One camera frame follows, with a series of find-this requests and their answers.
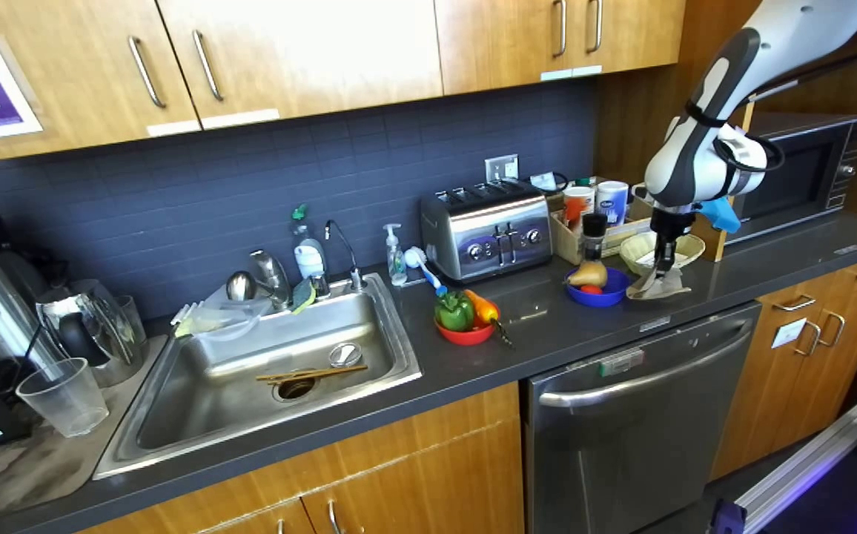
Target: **green pepper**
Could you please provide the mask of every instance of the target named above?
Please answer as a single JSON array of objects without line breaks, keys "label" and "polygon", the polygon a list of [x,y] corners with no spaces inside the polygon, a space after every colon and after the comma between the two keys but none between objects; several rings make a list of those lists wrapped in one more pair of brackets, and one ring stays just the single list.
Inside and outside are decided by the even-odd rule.
[{"label": "green pepper", "polygon": [[432,318],[455,332],[465,332],[474,326],[474,306],[461,293],[461,290],[447,290],[438,296],[438,303],[432,306]]}]

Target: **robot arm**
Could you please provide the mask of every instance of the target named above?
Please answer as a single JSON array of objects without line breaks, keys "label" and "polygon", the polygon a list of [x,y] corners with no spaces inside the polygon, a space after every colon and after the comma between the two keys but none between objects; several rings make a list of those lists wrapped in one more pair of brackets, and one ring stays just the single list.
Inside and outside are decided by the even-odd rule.
[{"label": "robot arm", "polygon": [[636,195],[655,208],[655,271],[630,287],[633,300],[686,293],[673,243],[702,203],[745,195],[781,154],[729,128],[729,112],[760,87],[834,54],[857,33],[857,0],[762,0],[707,71],[687,109],[667,128]]}]

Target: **microwave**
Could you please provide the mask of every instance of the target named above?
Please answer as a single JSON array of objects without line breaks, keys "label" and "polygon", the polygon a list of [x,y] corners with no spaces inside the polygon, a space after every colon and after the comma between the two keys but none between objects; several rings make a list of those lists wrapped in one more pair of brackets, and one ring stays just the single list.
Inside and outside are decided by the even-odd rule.
[{"label": "microwave", "polygon": [[726,235],[729,247],[846,208],[857,176],[857,117],[760,112],[751,134],[773,143],[784,163],[754,194],[732,198],[742,228]]}]

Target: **orange bowl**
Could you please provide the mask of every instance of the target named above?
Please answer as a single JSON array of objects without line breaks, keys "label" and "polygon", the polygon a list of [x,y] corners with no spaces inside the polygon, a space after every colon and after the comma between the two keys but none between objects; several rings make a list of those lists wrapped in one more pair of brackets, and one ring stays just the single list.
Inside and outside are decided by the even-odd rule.
[{"label": "orange bowl", "polygon": [[450,345],[462,345],[462,346],[473,346],[473,345],[484,345],[490,336],[492,336],[492,326],[486,323],[474,323],[473,329],[462,329],[462,332],[456,332],[456,329],[444,329],[441,323],[437,323],[432,321],[432,326],[437,326],[437,332],[444,339],[444,341],[450,341]]}]

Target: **dishwasher handle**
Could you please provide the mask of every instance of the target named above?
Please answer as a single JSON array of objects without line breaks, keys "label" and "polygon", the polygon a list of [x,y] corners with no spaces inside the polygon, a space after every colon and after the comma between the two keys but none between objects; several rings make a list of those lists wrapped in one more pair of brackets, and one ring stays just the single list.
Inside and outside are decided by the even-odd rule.
[{"label": "dishwasher handle", "polygon": [[637,381],[612,384],[612,386],[601,386],[601,388],[587,388],[587,392],[542,392],[541,403],[542,406],[561,406],[561,409],[596,406],[596,403],[624,397],[630,392],[650,388],[655,384],[673,381],[679,373],[702,369],[702,364],[722,360],[725,352],[732,352],[736,346],[742,346],[751,339],[751,321],[739,321],[736,329],[739,332],[726,345],[722,345],[722,346],[716,346],[716,351],[710,351],[710,352],[702,352],[702,355],[698,355],[690,363],[683,363],[676,369],[667,369],[667,370],[659,370],[659,373],[646,373],[646,378],[637,378]]}]

